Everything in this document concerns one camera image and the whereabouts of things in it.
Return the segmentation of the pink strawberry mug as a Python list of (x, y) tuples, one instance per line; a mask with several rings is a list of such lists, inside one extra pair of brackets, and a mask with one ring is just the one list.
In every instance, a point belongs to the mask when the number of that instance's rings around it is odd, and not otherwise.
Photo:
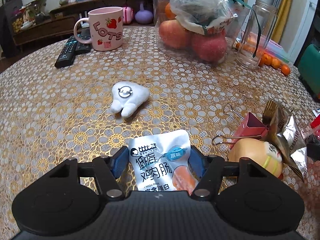
[[(89, 24), (90, 38), (77, 36), (80, 22)], [(74, 26), (75, 39), (81, 44), (91, 44), (96, 51), (111, 51), (123, 44), (123, 8), (103, 7), (91, 10), (87, 18), (81, 18)]]

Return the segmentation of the clear fruit bowl with apples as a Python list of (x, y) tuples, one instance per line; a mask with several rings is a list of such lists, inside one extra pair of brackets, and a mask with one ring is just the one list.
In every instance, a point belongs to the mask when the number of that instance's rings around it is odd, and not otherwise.
[(153, 0), (157, 47), (187, 63), (219, 65), (249, 13), (248, 0)]

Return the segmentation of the black remote control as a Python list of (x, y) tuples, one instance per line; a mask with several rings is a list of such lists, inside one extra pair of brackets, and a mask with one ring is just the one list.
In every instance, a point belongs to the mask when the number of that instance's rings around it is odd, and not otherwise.
[(91, 49), (91, 44), (82, 44), (74, 36), (71, 36), (61, 50), (54, 66), (58, 69), (71, 66), (76, 55), (89, 53)]

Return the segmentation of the white chicken sausage packet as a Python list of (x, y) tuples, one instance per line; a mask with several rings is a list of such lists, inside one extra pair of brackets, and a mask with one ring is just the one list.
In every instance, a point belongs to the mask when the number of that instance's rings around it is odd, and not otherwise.
[(131, 139), (129, 161), (139, 191), (187, 191), (198, 184), (189, 170), (189, 134), (183, 129)]

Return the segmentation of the orange mandarin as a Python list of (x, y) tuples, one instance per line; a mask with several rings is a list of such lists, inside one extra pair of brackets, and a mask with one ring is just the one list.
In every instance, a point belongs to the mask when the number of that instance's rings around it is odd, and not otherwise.
[(286, 64), (283, 64), (281, 66), (281, 72), (285, 75), (285, 76), (288, 76), (290, 73), (291, 73), (291, 69), (288, 65)]

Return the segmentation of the yellow squishy head toy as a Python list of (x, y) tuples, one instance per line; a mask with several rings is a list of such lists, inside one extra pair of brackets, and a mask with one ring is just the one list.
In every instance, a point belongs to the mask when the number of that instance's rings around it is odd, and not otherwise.
[(242, 157), (248, 157), (262, 166), (268, 172), (280, 177), (283, 170), (283, 160), (280, 150), (267, 141), (253, 138), (238, 140), (229, 151), (229, 161), (239, 161)]

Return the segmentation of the pink binder clip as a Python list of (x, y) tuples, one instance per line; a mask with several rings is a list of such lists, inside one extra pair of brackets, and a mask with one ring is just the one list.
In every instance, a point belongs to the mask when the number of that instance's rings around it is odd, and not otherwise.
[(251, 112), (248, 112), (245, 117), (235, 111), (230, 103), (223, 107), (223, 114), (230, 117), (238, 126), (233, 136), (216, 135), (212, 139), (214, 146), (225, 144), (230, 145), (230, 149), (240, 139), (253, 138), (263, 139), (267, 136), (268, 128)]

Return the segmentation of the white tooth plush keychain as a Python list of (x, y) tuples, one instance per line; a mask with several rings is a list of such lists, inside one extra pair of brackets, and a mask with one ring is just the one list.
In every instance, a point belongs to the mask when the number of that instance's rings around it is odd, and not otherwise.
[(123, 118), (129, 118), (140, 105), (150, 96), (150, 91), (139, 84), (121, 81), (112, 87), (112, 113), (120, 113)]

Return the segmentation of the wooden tv cabinet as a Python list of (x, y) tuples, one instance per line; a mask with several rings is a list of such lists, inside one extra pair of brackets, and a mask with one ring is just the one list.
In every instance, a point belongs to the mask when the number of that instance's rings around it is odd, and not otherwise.
[(125, 5), (138, 11), (142, 2), (146, 9), (153, 11), (152, 0), (81, 0), (62, 5), (49, 12), (50, 19), (20, 31), (13, 36), (13, 40), (17, 46), (20, 46), (44, 38), (72, 34), (76, 21), (85, 17), (86, 12), (102, 7)]

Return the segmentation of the purple gourd vase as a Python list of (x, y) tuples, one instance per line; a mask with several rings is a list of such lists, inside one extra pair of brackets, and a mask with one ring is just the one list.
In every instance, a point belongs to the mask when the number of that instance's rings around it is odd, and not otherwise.
[(139, 24), (151, 24), (153, 22), (153, 12), (144, 9), (144, 2), (140, 2), (139, 10), (135, 14), (135, 20)]

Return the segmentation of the clear glass jar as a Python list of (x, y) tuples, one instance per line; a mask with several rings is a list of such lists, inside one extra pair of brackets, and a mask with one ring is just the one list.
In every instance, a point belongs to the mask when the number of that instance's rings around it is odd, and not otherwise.
[(255, 69), (265, 52), (277, 21), (277, 8), (256, 0), (236, 54), (236, 62), (247, 69)]

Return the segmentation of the silver foil snack bag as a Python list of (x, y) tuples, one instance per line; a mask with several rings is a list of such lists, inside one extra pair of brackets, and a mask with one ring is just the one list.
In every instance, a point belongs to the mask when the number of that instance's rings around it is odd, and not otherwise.
[(268, 100), (262, 123), (268, 128), (266, 139), (280, 150), (283, 162), (305, 180), (307, 147), (293, 114), (281, 104)]

